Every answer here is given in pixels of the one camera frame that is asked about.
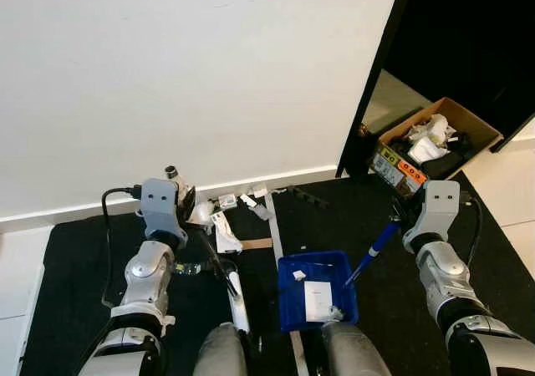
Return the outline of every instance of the floor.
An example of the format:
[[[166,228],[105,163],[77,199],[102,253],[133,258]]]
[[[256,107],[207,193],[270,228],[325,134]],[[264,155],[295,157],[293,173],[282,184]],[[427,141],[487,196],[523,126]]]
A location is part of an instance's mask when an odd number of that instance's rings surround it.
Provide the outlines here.
[[[364,122],[378,130],[430,102],[386,72],[380,75]],[[535,149],[481,153],[465,173],[535,278]],[[15,375],[28,336],[52,227],[0,235],[0,374]]]

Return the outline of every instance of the white plastic wrapper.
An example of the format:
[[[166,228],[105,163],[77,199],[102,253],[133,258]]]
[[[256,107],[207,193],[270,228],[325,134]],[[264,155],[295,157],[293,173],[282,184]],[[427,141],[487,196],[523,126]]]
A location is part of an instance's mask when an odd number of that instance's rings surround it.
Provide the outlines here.
[[[273,217],[273,213],[269,211],[266,206],[261,203],[256,204],[254,207],[249,206],[250,211],[254,211],[255,214],[260,217],[262,220],[269,220]]]
[[[449,153],[448,149],[439,148],[436,146],[431,139],[427,136],[420,138],[412,147],[409,149],[408,155],[419,165],[424,161],[438,159],[446,153]]]
[[[407,133],[407,138],[415,144],[422,138],[429,138],[436,146],[445,147],[450,136],[456,131],[448,125],[448,120],[442,114],[433,114],[427,124],[413,125]]]

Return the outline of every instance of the cable connector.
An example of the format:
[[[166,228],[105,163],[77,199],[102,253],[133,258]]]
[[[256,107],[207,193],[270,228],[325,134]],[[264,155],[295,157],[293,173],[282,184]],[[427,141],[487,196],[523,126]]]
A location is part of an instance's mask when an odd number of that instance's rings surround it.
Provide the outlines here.
[[[141,185],[135,184],[134,186],[128,188],[128,193],[132,195],[134,199],[141,199]]]
[[[468,191],[461,191],[459,195],[459,203],[464,206],[471,206],[472,201],[474,200],[473,196],[470,195]]]

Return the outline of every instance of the white paper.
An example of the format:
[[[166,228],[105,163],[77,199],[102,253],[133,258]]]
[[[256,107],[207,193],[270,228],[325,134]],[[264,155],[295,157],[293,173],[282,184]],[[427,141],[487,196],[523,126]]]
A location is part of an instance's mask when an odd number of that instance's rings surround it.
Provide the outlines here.
[[[438,159],[446,153],[449,153],[448,149],[439,148],[433,141],[424,136],[412,145],[407,154],[421,165],[424,161]]]
[[[227,218],[222,211],[211,215],[211,220],[216,225],[217,253],[241,252],[242,243],[234,236]]]
[[[252,187],[252,194],[255,198],[262,198],[268,194],[268,188],[265,184],[258,184]]]
[[[330,282],[304,282],[304,307],[307,322],[327,322],[333,306]]]
[[[307,277],[307,275],[301,270],[297,270],[296,272],[293,272],[293,278],[295,278],[296,282],[300,282],[301,280],[303,280],[306,277]]]
[[[245,194],[240,195],[240,199],[249,207],[254,207],[257,205],[257,202],[255,202],[253,199],[251,199],[249,196]]]

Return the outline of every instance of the small white object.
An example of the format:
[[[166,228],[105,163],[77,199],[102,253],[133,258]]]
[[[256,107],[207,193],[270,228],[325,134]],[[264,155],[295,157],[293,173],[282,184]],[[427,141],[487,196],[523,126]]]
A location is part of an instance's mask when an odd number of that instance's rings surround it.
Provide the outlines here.
[[[448,129],[448,120],[442,114],[433,114],[431,121],[427,125],[427,136],[437,145],[443,145],[446,142],[446,131]]]
[[[249,207],[254,207],[257,205],[257,202],[255,202],[253,199],[251,199],[249,196],[245,194],[241,194],[240,199],[242,200],[243,203],[245,203]]]
[[[249,333],[249,318],[247,317],[247,309],[245,308],[245,301],[243,300],[240,276],[236,272],[230,272],[228,278],[237,292],[237,297],[233,297],[232,294],[228,292],[228,300],[231,303],[232,322],[238,330],[243,330],[245,333]]]
[[[307,322],[327,322],[333,306],[330,282],[304,282],[304,307]]]
[[[442,114],[433,114],[427,124],[413,125],[407,138],[414,144],[422,138],[429,138],[436,145],[443,146],[446,140],[456,132],[448,125],[448,120]]]
[[[208,226],[211,224],[210,214],[214,211],[214,204],[210,201],[203,201],[195,204],[191,216],[188,219],[189,223],[200,224]]]
[[[217,199],[219,200],[219,207],[221,207],[222,211],[237,207],[236,196],[234,194],[219,196]]]
[[[332,306],[329,308],[329,320],[337,320],[340,321],[344,319],[344,313],[340,310],[340,308]]]
[[[306,277],[307,277],[307,275],[305,273],[303,273],[302,271],[300,271],[300,270],[297,270],[296,272],[293,272],[293,278],[295,278],[296,282],[300,282],[301,280],[303,280]]]
[[[256,214],[258,217],[260,217],[262,220],[264,220],[264,221],[265,221],[265,220],[269,220],[269,219],[271,219],[271,218],[274,216],[274,214],[273,214],[271,211],[269,211],[269,210],[266,208],[266,206],[264,206],[264,205],[262,205],[262,204],[260,204],[260,203],[257,204],[257,205],[254,206],[254,207],[249,207],[249,210],[250,210],[250,211],[254,211],[255,214]]]
[[[252,193],[254,194],[255,198],[262,198],[268,194],[268,188],[265,184],[254,185],[252,187]]]
[[[214,213],[210,218],[216,225],[217,253],[241,252],[243,245],[232,233],[223,212]]]
[[[438,159],[446,153],[449,153],[448,149],[439,148],[427,136],[424,136],[412,145],[408,155],[421,165],[424,161]]]

